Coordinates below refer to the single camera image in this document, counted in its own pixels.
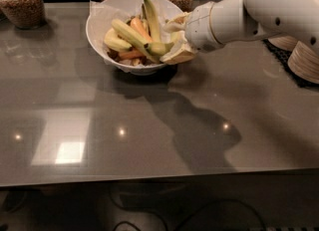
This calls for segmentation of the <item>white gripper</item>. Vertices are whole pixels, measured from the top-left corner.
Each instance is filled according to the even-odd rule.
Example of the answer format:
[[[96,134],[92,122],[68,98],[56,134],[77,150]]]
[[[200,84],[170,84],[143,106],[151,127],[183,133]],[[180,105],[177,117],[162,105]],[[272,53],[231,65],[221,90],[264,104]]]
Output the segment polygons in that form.
[[[197,51],[212,52],[224,47],[217,41],[211,27],[214,2],[194,8],[189,14],[181,13],[167,20],[163,29],[175,36],[172,48],[160,60],[167,65],[176,65],[192,60]]]

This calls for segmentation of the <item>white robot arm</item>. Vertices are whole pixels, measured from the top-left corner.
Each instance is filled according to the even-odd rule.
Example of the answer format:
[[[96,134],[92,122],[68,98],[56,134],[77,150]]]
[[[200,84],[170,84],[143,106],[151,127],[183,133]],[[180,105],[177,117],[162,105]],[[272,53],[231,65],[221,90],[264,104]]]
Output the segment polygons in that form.
[[[207,2],[170,20],[167,31],[182,37],[160,60],[174,65],[198,52],[212,52],[236,41],[291,36],[319,54],[319,0],[221,0]]]

